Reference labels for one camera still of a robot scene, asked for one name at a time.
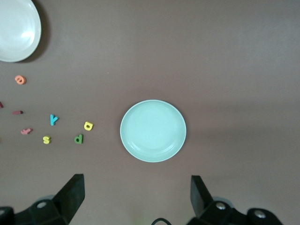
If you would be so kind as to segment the green plate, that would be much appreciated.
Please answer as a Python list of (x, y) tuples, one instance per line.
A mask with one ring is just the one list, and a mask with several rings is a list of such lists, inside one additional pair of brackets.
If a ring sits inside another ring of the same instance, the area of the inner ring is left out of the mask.
[(120, 123), (120, 139), (127, 152), (143, 162), (158, 163), (175, 156), (187, 137), (187, 125), (172, 104), (144, 100), (128, 109)]

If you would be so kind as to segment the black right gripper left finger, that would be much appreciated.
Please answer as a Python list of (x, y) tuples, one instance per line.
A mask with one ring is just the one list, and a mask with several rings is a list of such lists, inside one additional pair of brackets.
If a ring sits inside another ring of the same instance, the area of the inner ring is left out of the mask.
[(0, 207), (0, 225), (69, 225), (84, 201), (84, 175), (75, 174), (52, 198), (42, 199), (15, 213)]

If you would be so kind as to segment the brown paper table cover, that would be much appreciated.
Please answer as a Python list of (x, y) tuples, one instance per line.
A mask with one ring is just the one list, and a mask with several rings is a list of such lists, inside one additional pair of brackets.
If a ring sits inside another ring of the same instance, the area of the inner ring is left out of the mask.
[[(37, 50), (0, 61), (0, 206), (22, 211), (82, 173), (71, 225), (185, 225), (200, 175), (240, 212), (300, 225), (300, 0), (33, 2)], [(146, 99), (174, 105), (187, 125), (161, 163), (120, 140), (123, 115)]]

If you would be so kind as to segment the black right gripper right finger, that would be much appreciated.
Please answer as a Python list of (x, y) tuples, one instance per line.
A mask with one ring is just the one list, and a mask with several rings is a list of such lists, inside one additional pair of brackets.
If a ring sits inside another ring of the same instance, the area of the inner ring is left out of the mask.
[(283, 225), (268, 210), (251, 208), (242, 214), (224, 201), (215, 201), (200, 176), (191, 176), (190, 201), (195, 217), (187, 225)]

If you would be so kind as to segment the beige plate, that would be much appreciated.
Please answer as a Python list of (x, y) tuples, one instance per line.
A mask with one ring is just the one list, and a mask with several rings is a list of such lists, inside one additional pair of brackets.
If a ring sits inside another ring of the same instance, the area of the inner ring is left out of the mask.
[(32, 0), (0, 0), (0, 61), (19, 62), (38, 47), (42, 26)]

